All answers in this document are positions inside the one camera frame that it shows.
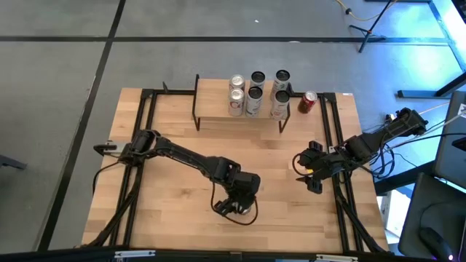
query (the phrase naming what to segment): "concrete floor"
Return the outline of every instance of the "concrete floor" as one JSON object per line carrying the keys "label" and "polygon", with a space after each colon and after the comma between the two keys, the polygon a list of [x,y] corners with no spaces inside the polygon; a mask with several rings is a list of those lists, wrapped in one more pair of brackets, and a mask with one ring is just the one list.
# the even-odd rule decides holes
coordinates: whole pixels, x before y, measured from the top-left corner
{"label": "concrete floor", "polygon": [[[383,3],[346,0],[357,15],[379,12]],[[449,1],[435,3],[455,41],[463,45]],[[0,36],[106,36],[117,0],[0,2]],[[335,1],[157,2],[129,0],[117,36],[360,36],[356,23]],[[443,37],[427,4],[397,3],[376,32],[390,37]],[[443,100],[400,100],[396,90],[436,90],[461,74],[445,44],[301,43],[115,43],[76,162],[51,248],[80,243],[91,202],[91,183],[101,157],[92,146],[108,137],[123,87],[192,88],[195,74],[228,78],[288,69],[298,90],[352,92],[363,129],[402,107],[423,111]],[[71,139],[94,79],[103,43],[0,42],[0,154],[28,169],[0,169],[0,253],[34,249]],[[443,120],[446,107],[423,115]],[[435,157],[438,140],[397,150],[415,164]],[[394,173],[411,168],[397,160]]]}

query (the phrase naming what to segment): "tripod stand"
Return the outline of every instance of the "tripod stand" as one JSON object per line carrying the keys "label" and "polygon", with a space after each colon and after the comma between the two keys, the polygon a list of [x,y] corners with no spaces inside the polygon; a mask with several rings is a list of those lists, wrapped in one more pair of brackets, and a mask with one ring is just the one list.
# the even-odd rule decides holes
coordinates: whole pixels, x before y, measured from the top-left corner
{"label": "tripod stand", "polygon": [[[384,9],[380,12],[380,15],[377,17],[376,21],[374,22],[374,24],[371,26],[371,29],[369,30],[366,30],[364,28],[360,28],[360,27],[357,27],[356,25],[350,25],[350,28],[354,28],[354,29],[358,29],[359,31],[365,33],[365,36],[364,36],[364,40],[363,40],[363,44],[361,44],[361,47],[359,48],[359,51],[358,52],[363,52],[364,50],[364,46],[366,45],[367,41],[369,40],[369,37],[371,37],[373,34],[372,34],[372,30],[374,29],[374,27],[376,26],[376,24],[379,22],[380,18],[382,17],[382,15],[384,14],[384,12],[388,9],[388,7],[390,6],[390,4],[392,3],[392,0],[388,0],[387,4],[385,5]],[[347,9],[346,11],[346,14],[348,15],[350,12],[351,12],[351,9]]]}

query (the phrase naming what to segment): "white can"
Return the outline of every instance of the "white can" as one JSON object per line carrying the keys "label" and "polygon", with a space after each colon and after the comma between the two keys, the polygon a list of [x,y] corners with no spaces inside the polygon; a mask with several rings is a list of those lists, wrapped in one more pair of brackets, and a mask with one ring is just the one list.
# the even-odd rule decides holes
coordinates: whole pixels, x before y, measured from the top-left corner
{"label": "white can", "polygon": [[274,100],[275,93],[280,90],[286,90],[288,83],[290,82],[290,73],[286,70],[279,70],[275,74],[274,84],[272,85],[272,91],[270,92],[270,100]]}
{"label": "white can", "polygon": [[290,94],[285,90],[278,91],[272,100],[272,110],[270,110],[270,118],[275,120],[283,119],[283,116],[290,103]]}
{"label": "white can", "polygon": [[228,113],[232,116],[241,116],[245,102],[245,93],[239,88],[234,88],[230,91],[228,97]]}
{"label": "white can", "polygon": [[265,74],[256,71],[252,75],[250,75],[250,87],[258,87],[262,90],[264,90],[264,84],[265,84]]}
{"label": "white can", "polygon": [[230,92],[234,88],[239,88],[244,92],[245,91],[245,78],[242,77],[241,75],[232,76],[231,79],[230,79],[230,83],[229,83]]}
{"label": "white can", "polygon": [[246,112],[247,117],[257,117],[262,104],[262,89],[260,87],[249,87],[248,95],[246,96]]}

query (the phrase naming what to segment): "black can lid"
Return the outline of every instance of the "black can lid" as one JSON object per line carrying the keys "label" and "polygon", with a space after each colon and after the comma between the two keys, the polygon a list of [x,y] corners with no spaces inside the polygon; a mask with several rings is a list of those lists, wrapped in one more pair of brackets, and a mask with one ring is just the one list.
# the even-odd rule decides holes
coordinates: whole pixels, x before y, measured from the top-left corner
{"label": "black can lid", "polygon": [[286,92],[285,90],[280,90],[275,94],[275,99],[277,99],[278,102],[280,103],[286,103],[290,100],[290,94]]}
{"label": "black can lid", "polygon": [[250,78],[256,83],[262,83],[265,80],[265,74],[260,71],[256,71],[250,76]]}
{"label": "black can lid", "polygon": [[259,99],[262,96],[262,89],[259,87],[250,87],[248,94],[251,98]]}
{"label": "black can lid", "polygon": [[277,73],[275,74],[275,76],[277,77],[278,80],[280,81],[287,81],[290,79],[290,73],[288,73],[288,71],[286,70],[279,70],[277,71]]}

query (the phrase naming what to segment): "aluminum can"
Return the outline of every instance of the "aluminum can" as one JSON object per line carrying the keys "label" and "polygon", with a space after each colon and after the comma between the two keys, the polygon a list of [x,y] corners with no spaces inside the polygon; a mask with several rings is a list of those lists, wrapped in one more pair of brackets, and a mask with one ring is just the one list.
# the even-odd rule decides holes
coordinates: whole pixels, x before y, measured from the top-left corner
{"label": "aluminum can", "polygon": [[256,71],[250,76],[250,87],[258,87],[262,90],[264,90],[264,84],[265,84],[265,74]]}
{"label": "aluminum can", "polygon": [[228,113],[232,116],[241,116],[244,102],[245,93],[239,88],[232,89],[229,94]]}
{"label": "aluminum can", "polygon": [[260,87],[249,87],[246,95],[246,116],[257,117],[262,104],[262,89]]}
{"label": "aluminum can", "polygon": [[270,110],[270,118],[281,120],[290,103],[290,94],[285,90],[278,91],[272,100],[272,109]]}
{"label": "aluminum can", "polygon": [[301,101],[298,104],[298,111],[303,114],[307,114],[311,111],[312,107],[317,101],[317,94],[313,91],[307,91],[304,93]]}
{"label": "aluminum can", "polygon": [[290,73],[286,70],[279,70],[275,74],[274,84],[270,92],[270,100],[274,100],[275,94],[280,90],[286,90],[290,82]]}
{"label": "aluminum can", "polygon": [[245,78],[242,77],[241,75],[232,76],[230,79],[230,83],[229,83],[230,92],[234,88],[239,88],[244,92],[245,91]]}

